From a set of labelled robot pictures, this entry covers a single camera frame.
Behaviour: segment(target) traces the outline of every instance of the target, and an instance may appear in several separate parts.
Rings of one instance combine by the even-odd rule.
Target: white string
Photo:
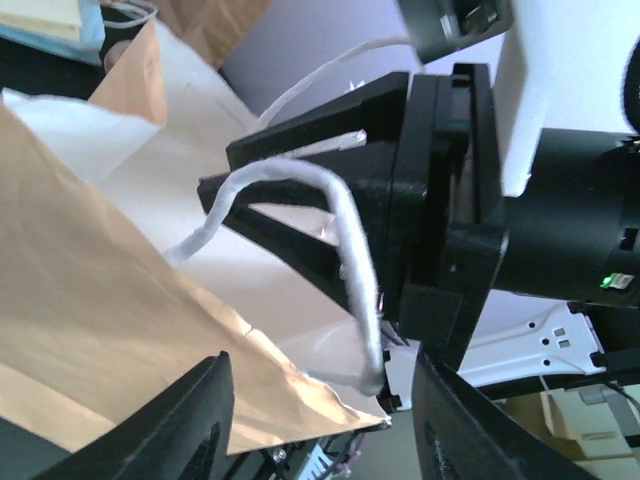
[[[107,28],[124,30],[127,28],[137,27],[138,25],[146,23],[149,19],[158,14],[158,7],[147,0],[101,0],[101,4],[105,7],[118,10],[127,18],[131,19],[125,22],[112,22],[105,20],[104,26]]]
[[[538,378],[540,378],[540,383],[542,383],[542,388],[544,388],[544,391],[547,392],[548,396],[551,396],[551,390],[549,389],[549,385],[547,385],[547,381],[542,375],[539,375]]]
[[[231,172],[213,202],[204,224],[164,254],[175,266],[199,251],[216,234],[229,213],[236,195],[259,181],[293,179],[324,192],[330,210],[336,217],[337,251],[349,307],[355,317],[364,344],[366,365],[359,376],[307,372],[323,381],[357,388],[364,395],[376,395],[383,385],[384,362],[377,311],[378,284],[369,245],[355,202],[344,180],[335,173],[312,163],[284,158],[259,160]]]
[[[375,40],[370,40],[368,42],[363,43],[362,45],[358,45],[346,52],[338,55],[333,60],[325,63],[324,65],[317,68],[315,71],[311,72],[309,75],[304,77],[298,83],[296,83],[293,87],[288,89],[282,95],[280,95],[275,102],[271,104],[269,108],[267,108],[262,115],[260,115],[259,121],[263,127],[266,127],[271,123],[273,118],[282,110],[282,108],[293,100],[295,97],[304,92],[307,88],[313,85],[316,81],[321,78],[326,77],[333,71],[340,68],[344,63],[349,60],[356,58],[363,53],[369,52],[371,50],[375,50],[383,47],[390,47],[394,45],[411,45],[413,46],[413,42],[409,37],[405,36],[392,36],[392,37],[384,37],[384,38],[376,38]]]

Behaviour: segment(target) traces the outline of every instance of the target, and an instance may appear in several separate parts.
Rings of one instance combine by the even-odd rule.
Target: white paper bag
[[[166,91],[166,125],[162,128],[156,124],[154,130],[153,122],[146,119],[115,115],[69,99],[5,94],[5,102],[63,163],[95,183],[163,251],[202,223],[198,179],[227,171],[226,146],[256,131],[258,122],[222,78],[164,25],[157,22],[155,34]],[[68,114],[68,108],[76,109],[74,115]],[[105,131],[109,116],[118,125],[111,132]],[[67,118],[66,128],[60,124],[54,129],[47,117]],[[68,142],[64,140],[67,132]],[[135,148],[128,143],[132,132],[139,140]],[[104,150],[95,147],[96,137],[110,139]],[[265,208],[311,233],[319,233],[328,220],[326,214],[307,209]],[[259,329],[281,346],[298,368],[335,373],[361,370],[364,357],[350,315],[275,256],[237,234],[223,229],[181,269],[236,308],[256,335]],[[347,408],[343,411],[352,413],[341,414],[336,422],[340,403],[329,402],[327,412],[334,413],[324,419],[325,431],[321,424],[314,424],[317,428],[310,435],[375,424],[385,417],[375,398],[363,397],[349,387],[332,387],[344,404],[360,412]],[[239,433],[242,420],[234,418],[231,451],[301,435],[298,431],[290,438],[269,438],[267,432],[252,436],[246,428]]]

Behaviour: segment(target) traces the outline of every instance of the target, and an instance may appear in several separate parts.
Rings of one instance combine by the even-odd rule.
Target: paper bag
[[[4,418],[75,451],[226,350],[236,394],[231,453],[379,422],[341,405],[170,268],[4,107],[0,138]]]
[[[58,142],[56,153],[67,165],[84,156],[89,166],[107,166],[111,173],[97,186],[161,251],[203,220],[197,178],[228,168],[224,148],[257,128],[257,120],[195,52],[163,25],[150,25],[160,46],[168,117],[133,153],[123,153],[130,148],[121,142],[121,129],[103,131],[92,119],[121,117],[134,126],[137,117],[69,99],[22,96],[9,103],[41,140],[52,127],[34,118],[77,108],[86,121],[60,132],[71,141],[49,136],[46,142]],[[301,375],[258,330],[266,327],[296,355],[314,350],[357,368],[350,363],[359,353],[353,322],[295,272],[222,231],[184,268],[204,290],[169,268],[118,210],[14,118],[3,111],[1,120],[3,141],[13,143],[0,167],[0,181],[12,185],[0,196],[8,215],[0,234],[10,247],[0,266],[12,272],[5,281],[13,286],[0,293],[11,306],[0,313],[0,385],[15,388],[0,396],[0,415],[74,451],[201,357],[224,349],[236,385],[232,453],[382,421],[375,399],[347,401],[375,415],[345,406],[326,385]],[[106,153],[93,146],[100,134],[110,135]],[[301,223],[314,226],[315,217],[297,213]],[[283,289],[274,290],[277,285]],[[209,291],[240,306],[253,326]],[[329,348],[339,345],[336,336],[350,348]],[[309,337],[313,348],[296,337]],[[351,393],[341,391],[342,400]]]
[[[271,0],[154,0],[158,18],[212,67],[231,55]]]
[[[141,29],[89,99],[101,108],[87,109],[86,102],[76,99],[32,99],[7,90],[2,96],[5,105],[38,132],[82,180],[100,181],[166,122],[167,98],[155,25],[149,22]],[[87,124],[93,126],[91,149],[83,148]]]

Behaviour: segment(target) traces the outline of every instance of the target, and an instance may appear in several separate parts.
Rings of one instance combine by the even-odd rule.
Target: black plastic bracket
[[[507,31],[513,23],[510,0],[398,0],[422,63]]]
[[[220,480],[233,405],[231,363],[222,352],[33,480]]]
[[[489,71],[456,65],[449,76],[392,73],[227,148],[231,170],[348,132],[366,145],[305,159],[352,191],[371,250],[384,317],[457,369],[506,246],[500,160]],[[226,175],[202,179],[211,209]],[[327,208],[295,182],[241,192],[225,224],[268,249],[347,309],[333,246],[250,208]]]

